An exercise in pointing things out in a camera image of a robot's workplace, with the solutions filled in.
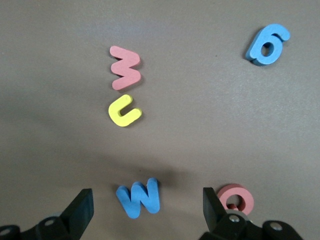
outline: blue foam letter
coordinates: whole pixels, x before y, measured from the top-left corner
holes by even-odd
[[[282,42],[289,40],[290,32],[282,25],[274,23],[261,29],[255,36],[245,58],[257,66],[273,64],[282,52]],[[267,56],[261,53],[262,47],[269,49]]]
[[[141,182],[135,182],[131,187],[131,197],[125,186],[120,186],[115,194],[129,218],[139,217],[141,204],[151,214],[156,214],[160,210],[158,181],[154,177],[148,180],[146,188]]]

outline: gray table surface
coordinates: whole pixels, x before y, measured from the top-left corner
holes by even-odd
[[[255,34],[291,33],[281,57],[244,59]],[[258,226],[317,240],[319,0],[1,1],[0,226],[24,231],[92,188],[83,240],[196,240],[202,188],[244,185]],[[138,53],[142,81],[112,89],[111,46]],[[143,117],[115,125],[130,94]],[[119,185],[160,183],[161,209],[128,218]]]

